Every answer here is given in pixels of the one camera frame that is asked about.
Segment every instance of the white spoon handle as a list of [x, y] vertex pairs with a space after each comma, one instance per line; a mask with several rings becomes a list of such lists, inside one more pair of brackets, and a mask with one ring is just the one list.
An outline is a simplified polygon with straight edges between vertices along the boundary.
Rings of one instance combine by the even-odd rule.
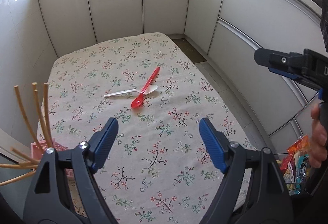
[[127, 94], [130, 92], [138, 92], [139, 90], [137, 89], [131, 89], [131, 90], [125, 90], [125, 91], [119, 91], [111, 94], [104, 95], [104, 97], [109, 97], [109, 96], [114, 96], [114, 95], [122, 95], [122, 94]]

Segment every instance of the brown floor mat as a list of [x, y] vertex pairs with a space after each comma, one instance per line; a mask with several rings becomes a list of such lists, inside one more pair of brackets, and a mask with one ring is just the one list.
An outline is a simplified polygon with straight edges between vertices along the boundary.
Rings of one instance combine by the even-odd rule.
[[173, 42], [182, 50], [193, 64], [206, 61], [206, 59], [184, 38], [174, 39]]

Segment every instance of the pink plastic container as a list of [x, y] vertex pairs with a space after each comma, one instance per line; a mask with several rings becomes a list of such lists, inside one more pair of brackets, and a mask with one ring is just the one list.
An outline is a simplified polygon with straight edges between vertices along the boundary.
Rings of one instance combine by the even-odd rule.
[[[47, 143], [45, 140], [39, 141], [41, 147], [43, 150], [46, 150], [48, 148]], [[54, 145], [55, 149], [57, 151], [63, 151], [63, 150], [67, 150], [68, 148], [65, 146], [62, 146], [61, 144], [57, 143], [55, 141], [55, 139], [52, 139], [52, 144]], [[36, 143], [31, 143], [31, 155], [32, 158], [36, 159], [36, 160], [40, 160], [42, 158], [42, 153], [41, 151], [38, 149], [38, 147], [36, 146]], [[65, 169], [66, 170], [66, 176], [69, 179], [74, 179], [74, 173], [72, 169]]]

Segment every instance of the blue gripper pad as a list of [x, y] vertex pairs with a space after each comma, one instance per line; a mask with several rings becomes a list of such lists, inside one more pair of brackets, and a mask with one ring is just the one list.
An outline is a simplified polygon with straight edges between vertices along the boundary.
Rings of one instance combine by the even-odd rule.
[[208, 118], [202, 118], [199, 122], [199, 133], [214, 166], [223, 174], [227, 173], [229, 141], [222, 132], [218, 132]]
[[89, 140], [90, 148], [88, 159], [90, 171], [95, 174], [104, 166], [109, 151], [112, 148], [118, 133], [118, 122], [115, 118], [109, 118], [100, 132], [95, 132]]

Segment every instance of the floral tablecloth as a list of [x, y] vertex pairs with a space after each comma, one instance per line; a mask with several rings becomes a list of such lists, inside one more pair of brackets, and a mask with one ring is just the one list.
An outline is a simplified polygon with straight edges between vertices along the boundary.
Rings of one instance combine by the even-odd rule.
[[[104, 94], [142, 88], [154, 69], [158, 90], [143, 106], [130, 108], [137, 93]], [[252, 148], [221, 97], [187, 56], [161, 33], [114, 39], [59, 58], [49, 77], [52, 136], [74, 148], [102, 129], [108, 118], [119, 133], [95, 179], [120, 223], [196, 224], [222, 180], [198, 132], [208, 117], [229, 140]], [[240, 202], [245, 198], [245, 173]], [[76, 210], [85, 215], [78, 199]]]

